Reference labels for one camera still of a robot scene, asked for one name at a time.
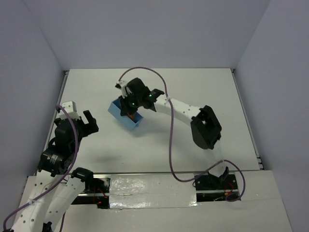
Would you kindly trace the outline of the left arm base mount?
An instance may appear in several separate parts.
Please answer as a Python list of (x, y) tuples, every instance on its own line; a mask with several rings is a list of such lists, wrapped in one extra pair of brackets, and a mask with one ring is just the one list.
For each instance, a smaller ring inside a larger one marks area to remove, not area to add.
[(71, 205), (95, 205), (98, 209), (109, 209), (110, 180), (109, 177), (94, 178)]

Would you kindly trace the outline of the blue rectangular box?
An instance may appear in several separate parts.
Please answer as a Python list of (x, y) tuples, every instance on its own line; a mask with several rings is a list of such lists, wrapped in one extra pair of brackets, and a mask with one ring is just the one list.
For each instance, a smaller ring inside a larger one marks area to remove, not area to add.
[(119, 99), (112, 101), (108, 108), (108, 112), (129, 131), (132, 131), (138, 127), (143, 120), (143, 116), (138, 112), (135, 112), (133, 117), (128, 115), (121, 116), (121, 104)]

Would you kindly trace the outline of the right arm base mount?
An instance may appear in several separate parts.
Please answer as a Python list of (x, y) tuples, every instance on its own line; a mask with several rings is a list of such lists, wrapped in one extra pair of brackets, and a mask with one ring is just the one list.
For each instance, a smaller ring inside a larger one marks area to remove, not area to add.
[(215, 182), (209, 175), (195, 176), (192, 183), (196, 190), (197, 202), (233, 201), (240, 195), (236, 176), (229, 174), (223, 182)]

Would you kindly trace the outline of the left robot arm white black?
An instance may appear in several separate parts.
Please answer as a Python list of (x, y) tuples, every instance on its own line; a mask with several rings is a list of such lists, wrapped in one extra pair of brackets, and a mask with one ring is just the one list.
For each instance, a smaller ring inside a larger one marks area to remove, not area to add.
[(27, 202), (10, 214), (20, 213), (11, 228), (3, 224), (5, 232), (53, 231), (74, 199), (90, 188), (93, 172), (73, 166), (82, 139), (98, 132), (97, 122), (84, 111), (88, 120), (84, 123), (72, 104), (58, 105), (56, 110), (55, 136), (41, 154)]

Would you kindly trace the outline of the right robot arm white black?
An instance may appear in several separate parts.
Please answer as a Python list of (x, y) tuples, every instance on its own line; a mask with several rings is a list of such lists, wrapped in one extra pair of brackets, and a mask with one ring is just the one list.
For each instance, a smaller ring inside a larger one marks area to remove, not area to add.
[(174, 120), (177, 119), (191, 129), (193, 142), (204, 152), (209, 152), (212, 165), (206, 173), (216, 181), (222, 182), (229, 174), (221, 152), (221, 131), (213, 109), (209, 106), (196, 107), (168, 96), (166, 91), (150, 90), (139, 78), (129, 82), (120, 80), (116, 88), (121, 90), (120, 115), (133, 118), (140, 107), (163, 113), (171, 117), (170, 138), (173, 137)]

